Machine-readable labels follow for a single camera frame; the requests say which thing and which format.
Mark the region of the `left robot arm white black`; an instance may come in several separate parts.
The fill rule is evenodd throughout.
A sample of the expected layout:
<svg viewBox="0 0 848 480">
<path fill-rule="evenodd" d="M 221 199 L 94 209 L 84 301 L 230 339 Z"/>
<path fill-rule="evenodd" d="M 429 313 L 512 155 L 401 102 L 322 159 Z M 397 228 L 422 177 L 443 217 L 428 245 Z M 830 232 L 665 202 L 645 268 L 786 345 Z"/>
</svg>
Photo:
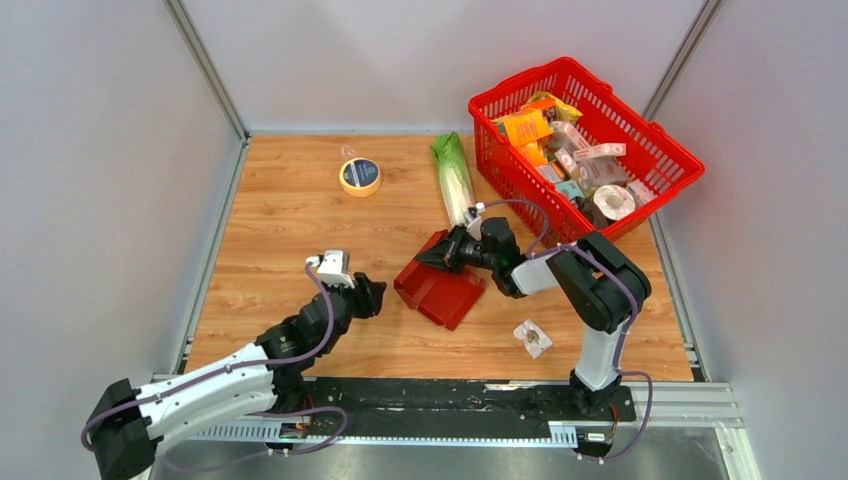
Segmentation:
<svg viewBox="0 0 848 480">
<path fill-rule="evenodd" d="M 109 385 L 81 433 L 101 478 L 132 479 L 222 422 L 299 411 L 306 398 L 303 371 L 332 350 L 353 320 L 378 315 L 387 289 L 362 272 L 349 285 L 310 278 L 318 294 L 236 352 L 159 383 L 134 386 L 124 378 Z"/>
</svg>

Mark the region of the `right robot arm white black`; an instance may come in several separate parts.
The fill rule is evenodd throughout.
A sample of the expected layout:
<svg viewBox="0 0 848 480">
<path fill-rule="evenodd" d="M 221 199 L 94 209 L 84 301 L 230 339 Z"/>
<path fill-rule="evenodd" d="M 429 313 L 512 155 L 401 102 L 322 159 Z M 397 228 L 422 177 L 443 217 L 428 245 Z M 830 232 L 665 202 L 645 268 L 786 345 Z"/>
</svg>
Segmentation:
<svg viewBox="0 0 848 480">
<path fill-rule="evenodd" d="M 569 377 L 572 409 L 593 419 L 609 407 L 621 383 L 624 335 L 652 287 L 606 236 L 591 232 L 573 244 L 531 256 L 519 248 L 508 221 L 492 217 L 482 221 L 477 236 L 456 226 L 415 259 L 454 275 L 467 266 L 485 269 L 511 298 L 561 289 L 584 324 L 580 356 Z"/>
</svg>

